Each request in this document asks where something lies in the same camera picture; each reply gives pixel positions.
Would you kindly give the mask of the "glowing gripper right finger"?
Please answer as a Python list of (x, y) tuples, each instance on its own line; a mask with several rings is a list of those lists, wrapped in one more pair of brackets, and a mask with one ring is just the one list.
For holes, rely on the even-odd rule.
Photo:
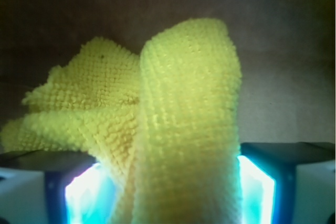
[(335, 145), (243, 143), (243, 223), (335, 223)]

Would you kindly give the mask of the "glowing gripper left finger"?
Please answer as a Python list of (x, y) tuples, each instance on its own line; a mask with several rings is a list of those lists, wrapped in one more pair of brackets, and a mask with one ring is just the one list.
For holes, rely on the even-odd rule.
[(108, 223), (116, 192), (107, 170), (86, 153), (1, 154), (1, 223)]

